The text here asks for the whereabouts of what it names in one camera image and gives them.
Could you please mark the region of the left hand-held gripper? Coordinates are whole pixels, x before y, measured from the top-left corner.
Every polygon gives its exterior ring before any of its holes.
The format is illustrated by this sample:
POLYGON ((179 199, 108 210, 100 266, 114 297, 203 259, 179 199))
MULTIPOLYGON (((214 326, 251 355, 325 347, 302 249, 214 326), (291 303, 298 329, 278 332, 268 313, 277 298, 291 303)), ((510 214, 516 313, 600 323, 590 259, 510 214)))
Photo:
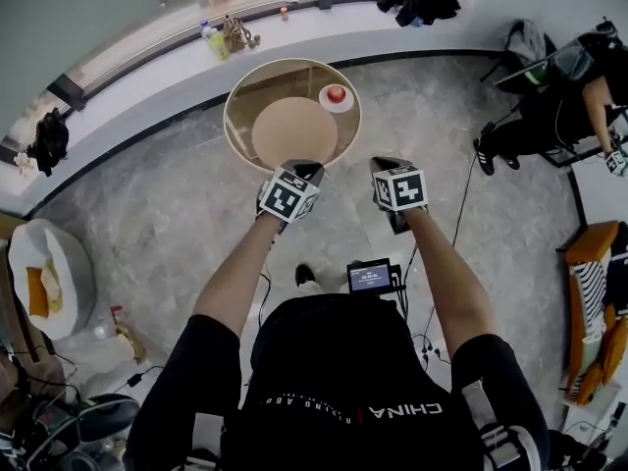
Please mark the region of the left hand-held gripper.
POLYGON ((325 167, 306 159, 292 159, 276 168, 262 183, 256 198, 256 216, 268 213, 280 221, 278 235, 286 226, 305 217, 320 194, 325 167))

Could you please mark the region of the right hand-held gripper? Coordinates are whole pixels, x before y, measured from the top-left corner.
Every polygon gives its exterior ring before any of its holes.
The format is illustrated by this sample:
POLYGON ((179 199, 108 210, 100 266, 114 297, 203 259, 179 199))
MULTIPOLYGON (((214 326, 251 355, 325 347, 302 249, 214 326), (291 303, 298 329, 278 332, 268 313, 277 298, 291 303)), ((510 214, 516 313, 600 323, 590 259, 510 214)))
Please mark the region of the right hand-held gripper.
POLYGON ((408 232, 403 213, 414 208, 426 210, 428 206, 424 172, 410 161, 386 156, 373 157, 369 168, 374 202, 386 213, 392 232, 408 232))

